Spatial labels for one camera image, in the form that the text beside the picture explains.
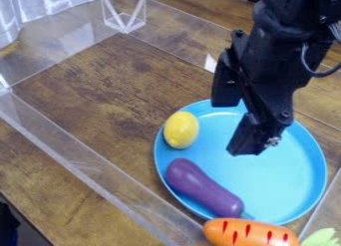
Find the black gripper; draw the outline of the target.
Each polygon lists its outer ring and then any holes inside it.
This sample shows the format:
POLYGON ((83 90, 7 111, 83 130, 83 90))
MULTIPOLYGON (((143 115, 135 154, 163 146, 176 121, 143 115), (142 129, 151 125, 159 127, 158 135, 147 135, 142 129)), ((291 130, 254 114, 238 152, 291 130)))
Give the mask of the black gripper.
POLYGON ((233 156, 259 155, 277 144, 293 123, 293 95, 313 78, 334 41, 334 23, 317 4, 258 4, 250 33, 231 32, 212 77, 215 108, 246 106, 226 150, 233 156))

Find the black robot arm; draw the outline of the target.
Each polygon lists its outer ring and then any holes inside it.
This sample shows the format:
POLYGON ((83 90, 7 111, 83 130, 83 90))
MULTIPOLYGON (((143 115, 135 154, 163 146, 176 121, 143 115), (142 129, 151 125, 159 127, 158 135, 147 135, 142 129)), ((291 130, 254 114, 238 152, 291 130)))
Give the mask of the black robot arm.
POLYGON ((226 147, 233 155, 258 155, 278 143, 293 123, 294 92, 341 70, 341 63, 318 70, 331 44, 341 44, 341 0, 259 0, 253 22, 249 33, 230 34, 211 85, 215 108, 246 106, 226 147))

